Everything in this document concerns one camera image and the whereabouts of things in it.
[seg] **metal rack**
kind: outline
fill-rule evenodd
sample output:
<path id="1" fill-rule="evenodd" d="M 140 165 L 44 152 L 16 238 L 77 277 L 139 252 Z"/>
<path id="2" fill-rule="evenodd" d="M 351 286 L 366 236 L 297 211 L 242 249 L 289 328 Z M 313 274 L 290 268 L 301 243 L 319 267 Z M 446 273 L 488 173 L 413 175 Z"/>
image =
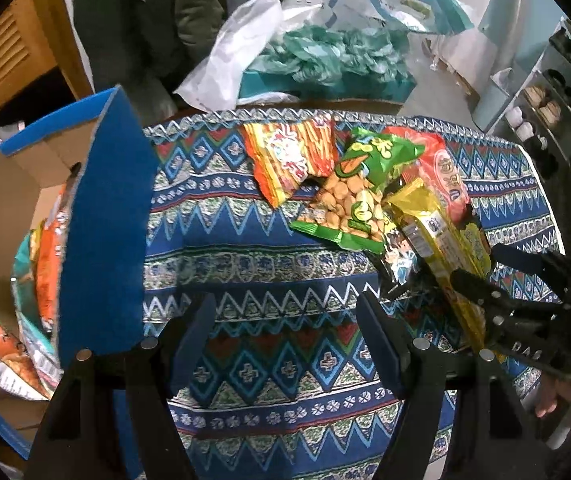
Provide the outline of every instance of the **metal rack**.
<path id="1" fill-rule="evenodd" d="M 555 32 L 559 31 L 561 28 L 565 28 L 568 35 L 571 37 L 570 20 L 562 18 L 557 25 Z M 571 88 L 571 61 L 559 52 L 552 43 L 548 43 L 531 72 L 515 93 L 514 97 L 512 97 L 504 110 L 488 129 L 488 134 L 520 143 L 514 129 L 508 124 L 507 120 L 505 120 L 505 113 L 515 106 L 518 106 L 526 116 L 526 120 L 534 123 L 537 134 L 548 139 L 550 151 L 557 157 L 557 160 L 559 162 L 565 161 L 565 163 L 569 163 L 571 157 L 571 108 L 566 102 L 564 96 L 544 76 L 544 72 L 548 69 L 555 69 L 558 71 L 565 78 L 566 86 Z M 550 91 L 553 99 L 561 106 L 561 120 L 553 128 L 547 127 L 539 112 L 533 108 L 524 97 L 525 89 L 533 85 L 544 86 L 548 91 Z"/>

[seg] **blue cardboard box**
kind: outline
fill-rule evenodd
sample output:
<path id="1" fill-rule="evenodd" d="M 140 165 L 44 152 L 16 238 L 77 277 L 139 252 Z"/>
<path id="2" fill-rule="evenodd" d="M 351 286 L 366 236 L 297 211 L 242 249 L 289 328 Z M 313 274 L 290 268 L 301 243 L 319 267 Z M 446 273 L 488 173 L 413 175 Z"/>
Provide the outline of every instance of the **blue cardboard box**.
<path id="1" fill-rule="evenodd" d="M 64 368 L 80 348 L 117 352 L 142 338 L 146 231 L 158 160 L 120 87 L 43 117 L 0 145 L 0 322 L 15 334 L 15 254 L 77 162 L 83 167 L 59 280 L 56 348 Z M 47 405 L 0 388 L 0 435 L 24 458 Z"/>

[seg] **wooden vent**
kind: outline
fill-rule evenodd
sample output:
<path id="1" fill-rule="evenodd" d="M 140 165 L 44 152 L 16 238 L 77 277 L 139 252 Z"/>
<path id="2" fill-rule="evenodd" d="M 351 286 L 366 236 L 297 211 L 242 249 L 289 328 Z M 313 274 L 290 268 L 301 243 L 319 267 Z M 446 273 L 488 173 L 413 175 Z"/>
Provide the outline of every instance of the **wooden vent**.
<path id="1" fill-rule="evenodd" d="M 17 22 L 6 9 L 0 17 L 0 82 L 29 55 Z"/>
<path id="2" fill-rule="evenodd" d="M 56 67 L 33 0 L 14 0 L 0 16 L 0 108 Z"/>

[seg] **box flap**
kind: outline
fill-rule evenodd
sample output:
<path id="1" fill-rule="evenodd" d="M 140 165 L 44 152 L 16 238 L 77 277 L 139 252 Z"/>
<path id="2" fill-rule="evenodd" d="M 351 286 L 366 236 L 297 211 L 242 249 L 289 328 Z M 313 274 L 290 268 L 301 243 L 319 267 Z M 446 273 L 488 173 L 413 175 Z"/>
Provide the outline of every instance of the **box flap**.
<path id="1" fill-rule="evenodd" d="M 55 132 L 68 130 L 79 124 L 97 119 L 110 100 L 111 95 L 119 91 L 119 87 L 104 90 L 42 117 L 2 142 L 0 144 L 0 152 L 6 156 L 12 155 L 31 144 L 49 137 Z"/>
<path id="2" fill-rule="evenodd" d="M 99 118 L 72 199 L 59 280 L 58 354 L 131 348 L 143 337 L 144 260 L 159 165 L 125 92 Z"/>

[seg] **blue geometric tablecloth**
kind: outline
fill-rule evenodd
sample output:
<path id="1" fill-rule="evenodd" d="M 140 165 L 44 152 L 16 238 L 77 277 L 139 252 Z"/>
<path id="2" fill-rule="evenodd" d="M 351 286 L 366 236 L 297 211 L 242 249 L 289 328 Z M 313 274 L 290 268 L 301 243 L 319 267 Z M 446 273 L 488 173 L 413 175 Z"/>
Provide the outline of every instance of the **blue geometric tablecloth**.
<path id="1" fill-rule="evenodd" d="M 303 186 L 273 210 L 252 176 L 239 126 L 298 121 L 315 110 L 196 115 L 145 133 L 160 158 L 147 237 L 144 333 L 157 335 L 196 291 L 214 293 L 217 323 L 190 387 L 170 402 L 200 478 L 371 478 L 402 402 L 378 381 L 352 309 L 378 292 L 361 253 L 289 228 L 315 193 Z M 354 126 L 407 125 L 447 141 L 491 244 L 558 249 L 557 230 L 524 152 L 470 128 L 428 118 L 333 112 L 339 144 Z M 499 267 L 515 297 L 551 300 L 539 279 Z M 443 350 L 465 344 L 438 290 L 385 305 Z M 523 396 L 538 373 L 505 364 Z M 447 451 L 456 392 L 443 399 L 433 459 Z"/>

